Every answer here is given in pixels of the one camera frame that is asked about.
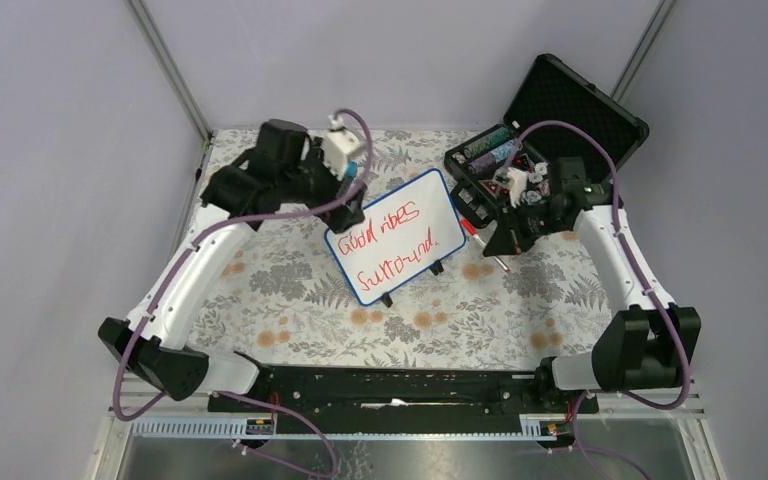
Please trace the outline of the white marker pen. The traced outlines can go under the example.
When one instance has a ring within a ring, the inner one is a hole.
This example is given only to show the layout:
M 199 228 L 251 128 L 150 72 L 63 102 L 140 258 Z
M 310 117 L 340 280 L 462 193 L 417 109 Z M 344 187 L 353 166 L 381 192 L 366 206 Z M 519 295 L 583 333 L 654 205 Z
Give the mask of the white marker pen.
M 479 233 L 478 233 L 477 237 L 471 237 L 469 234 L 468 234 L 468 236 L 470 237 L 471 240 L 473 240 L 476 244 L 478 244 L 482 249 L 485 249 L 487 247 L 487 242 L 484 239 L 481 238 Z M 492 259 L 502 269 L 503 272 L 505 272 L 505 273 L 510 273 L 511 272 L 510 267 L 499 256 L 492 256 Z

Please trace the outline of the blue framed whiteboard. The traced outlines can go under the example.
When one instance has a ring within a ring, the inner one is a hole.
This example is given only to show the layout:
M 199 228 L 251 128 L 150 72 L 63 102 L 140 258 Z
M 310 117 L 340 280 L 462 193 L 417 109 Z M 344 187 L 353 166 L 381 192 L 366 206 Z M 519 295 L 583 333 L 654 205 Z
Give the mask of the blue framed whiteboard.
M 370 306 L 467 243 L 443 172 L 429 169 L 367 204 L 365 219 L 324 240 L 351 292 Z

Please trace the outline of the red marker cap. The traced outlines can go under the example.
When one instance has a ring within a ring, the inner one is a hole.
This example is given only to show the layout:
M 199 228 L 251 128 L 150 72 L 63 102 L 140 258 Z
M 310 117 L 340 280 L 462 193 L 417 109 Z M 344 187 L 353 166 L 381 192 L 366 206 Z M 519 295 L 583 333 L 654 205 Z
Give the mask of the red marker cap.
M 469 222 L 466 218 L 462 218 L 460 220 L 460 223 L 462 227 L 465 229 L 465 231 L 471 236 L 471 237 L 477 237 L 478 233 L 475 227 L 472 225 L 471 222 Z

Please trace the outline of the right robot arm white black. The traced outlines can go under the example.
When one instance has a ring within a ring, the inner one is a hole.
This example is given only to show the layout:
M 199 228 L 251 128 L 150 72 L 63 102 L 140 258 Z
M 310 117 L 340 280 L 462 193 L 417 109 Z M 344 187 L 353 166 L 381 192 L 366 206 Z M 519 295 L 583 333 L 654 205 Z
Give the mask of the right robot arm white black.
M 523 253 L 546 235 L 572 231 L 595 266 L 612 319 L 592 349 L 542 362 L 535 402 L 557 412 L 573 391 L 629 392 L 677 387 L 686 396 L 689 364 L 701 329 L 648 267 L 632 235 L 618 188 L 587 178 L 568 157 L 532 171 L 503 168 L 495 177 L 497 227 L 486 256 Z

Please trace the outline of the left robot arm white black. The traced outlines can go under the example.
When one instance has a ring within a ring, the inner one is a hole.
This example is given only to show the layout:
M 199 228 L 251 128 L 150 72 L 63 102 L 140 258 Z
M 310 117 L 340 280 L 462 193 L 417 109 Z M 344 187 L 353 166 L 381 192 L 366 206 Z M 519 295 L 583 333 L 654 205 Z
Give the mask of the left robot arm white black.
M 159 278 L 125 318 L 107 318 L 98 329 L 118 362 L 115 409 L 128 373 L 159 399 L 231 392 L 245 410 L 267 404 L 271 387 L 254 361 L 188 341 L 207 294 L 264 223 L 313 217 L 342 233 L 363 221 L 374 165 L 370 129 L 349 109 L 335 111 L 329 122 L 314 135 L 294 122 L 267 120 L 250 148 L 210 176 L 190 230 Z

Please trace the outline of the light blue cube block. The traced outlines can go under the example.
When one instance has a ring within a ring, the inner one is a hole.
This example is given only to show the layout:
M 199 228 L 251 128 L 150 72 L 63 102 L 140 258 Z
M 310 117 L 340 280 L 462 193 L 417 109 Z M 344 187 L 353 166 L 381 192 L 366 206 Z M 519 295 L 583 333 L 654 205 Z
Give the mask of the light blue cube block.
M 357 173 L 358 173 L 358 165 L 355 162 L 349 163 L 346 169 L 346 177 L 350 179 L 354 179 L 357 176 Z

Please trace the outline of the black poker chip case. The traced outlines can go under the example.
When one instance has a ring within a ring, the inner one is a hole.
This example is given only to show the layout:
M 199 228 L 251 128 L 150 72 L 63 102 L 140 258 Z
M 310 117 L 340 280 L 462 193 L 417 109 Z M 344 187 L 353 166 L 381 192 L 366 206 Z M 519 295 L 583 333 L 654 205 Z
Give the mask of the black poker chip case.
M 492 184 L 493 174 L 530 127 L 535 129 L 525 137 L 513 168 L 525 170 L 546 160 L 579 157 L 587 178 L 594 182 L 611 176 L 594 143 L 620 167 L 650 133 L 643 119 L 559 57 L 537 56 L 502 120 L 444 154 L 444 167 L 455 180 L 450 197 L 458 213 L 474 226 L 484 228 L 495 220 L 496 203 L 507 197 L 507 190 Z

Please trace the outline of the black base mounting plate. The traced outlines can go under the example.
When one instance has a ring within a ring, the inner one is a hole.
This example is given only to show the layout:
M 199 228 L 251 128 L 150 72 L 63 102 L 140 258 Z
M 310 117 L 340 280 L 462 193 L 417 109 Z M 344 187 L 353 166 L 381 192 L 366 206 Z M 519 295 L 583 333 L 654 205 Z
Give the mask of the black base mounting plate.
M 267 415 L 291 417 L 295 411 L 313 423 L 363 412 L 433 418 L 546 414 L 563 420 L 580 394 L 557 389 L 544 366 L 504 371 L 268 365 L 247 395 L 264 402 Z

